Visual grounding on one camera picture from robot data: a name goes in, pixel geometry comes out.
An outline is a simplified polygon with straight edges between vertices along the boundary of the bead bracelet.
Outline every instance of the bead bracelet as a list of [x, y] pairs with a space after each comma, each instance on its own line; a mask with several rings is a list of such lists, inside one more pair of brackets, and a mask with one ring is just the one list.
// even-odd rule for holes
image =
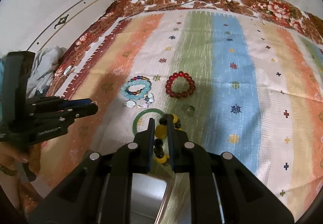
[[[178, 78], [178, 77], [184, 77], [186, 79], [186, 81], [188, 82], [190, 88], [187, 91], [183, 91], [183, 92], [178, 92], [175, 93], [172, 91], [172, 84], [173, 81]], [[166, 93], [171, 97], [171, 98], [186, 98], [189, 95], [192, 95], [193, 92], [195, 91], [195, 82], [193, 81], [192, 77], [188, 74], [188, 73], [184, 73], [182, 71], [178, 72], [178, 73], [173, 73], [173, 75], [171, 75], [168, 80], [166, 81]]]
[[[145, 77], [145, 76], [136, 76], [133, 77], [132, 79], [130, 79], [128, 82], [133, 82], [133, 81], [137, 81], [137, 80], [147, 80], [148, 82], [150, 81], [149, 78]], [[143, 89], [137, 90], [136, 92], [131, 92], [128, 89], [126, 89], [126, 93], [130, 94], [130, 95], [137, 95], [140, 94], [142, 92]]]
[[[133, 94], [129, 94], [128, 88], [130, 86], [135, 86], [135, 85], [144, 85], [145, 87], [142, 90], [139, 90], [140, 91], [139, 93], [137, 93], [138, 91], [136, 91], [136, 92], [133, 92]], [[142, 99], [144, 95], [151, 89], [150, 86], [151, 86], [151, 83], [145, 79], [129, 81], [121, 87], [121, 94], [129, 100], [137, 101], [139, 99]]]

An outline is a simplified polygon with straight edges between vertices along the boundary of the screw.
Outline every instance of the screw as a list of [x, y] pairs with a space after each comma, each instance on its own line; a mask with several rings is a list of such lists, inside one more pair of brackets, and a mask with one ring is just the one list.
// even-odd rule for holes
[[233, 158], [233, 155], [230, 152], [224, 152], [222, 156], [224, 159], [227, 159], [227, 160], [230, 160]]
[[131, 142], [128, 144], [129, 149], [136, 149], [138, 147], [138, 144], [135, 142]]
[[186, 142], [186, 143], [184, 144], [184, 146], [185, 146], [186, 148], [191, 149], [191, 148], [193, 148], [195, 145], [194, 145], [194, 143], [193, 143], [193, 142]]
[[90, 154], [91, 160], [97, 160], [99, 157], [100, 157], [99, 153], [94, 152], [94, 153]]

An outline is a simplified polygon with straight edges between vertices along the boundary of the black bead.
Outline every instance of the black bead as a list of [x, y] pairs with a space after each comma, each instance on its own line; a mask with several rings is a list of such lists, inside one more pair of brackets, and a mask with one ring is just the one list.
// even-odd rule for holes
[[154, 153], [157, 158], [163, 158], [165, 155], [164, 150], [162, 148], [157, 148], [157, 147], [154, 147]]
[[162, 117], [159, 119], [159, 124], [160, 125], [167, 125], [167, 119], [166, 117]]
[[154, 146], [157, 148], [161, 148], [163, 146], [163, 144], [164, 144], [164, 142], [159, 138], [156, 138], [154, 141]]
[[181, 127], [180, 125], [180, 119], [177, 119], [177, 122], [174, 124], [176, 129], [179, 129]]

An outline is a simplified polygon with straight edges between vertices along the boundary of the finger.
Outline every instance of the finger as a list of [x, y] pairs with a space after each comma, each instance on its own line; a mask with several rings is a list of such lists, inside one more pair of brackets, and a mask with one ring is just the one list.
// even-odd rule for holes
[[9, 143], [0, 143], [0, 154], [10, 156], [22, 163], [27, 163], [29, 160], [27, 153], [19, 151]]
[[29, 149], [29, 169], [35, 175], [40, 171], [40, 144], [36, 144]]

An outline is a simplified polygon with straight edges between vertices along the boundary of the floral blanket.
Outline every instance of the floral blanket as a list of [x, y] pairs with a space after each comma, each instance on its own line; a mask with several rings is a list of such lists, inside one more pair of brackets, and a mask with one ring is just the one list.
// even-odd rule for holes
[[[43, 143], [35, 189], [55, 187], [86, 150], [107, 154], [133, 139], [141, 110], [124, 105], [120, 88], [143, 75], [150, 107], [178, 115], [207, 151], [232, 152], [297, 220], [323, 183], [322, 21], [282, 0], [188, 1], [117, 0], [72, 44], [48, 95], [91, 98], [99, 111]], [[166, 80], [181, 70], [196, 91], [170, 98]], [[189, 104], [195, 116], [186, 116]], [[188, 221], [188, 187], [185, 175], [176, 178], [163, 223]]]

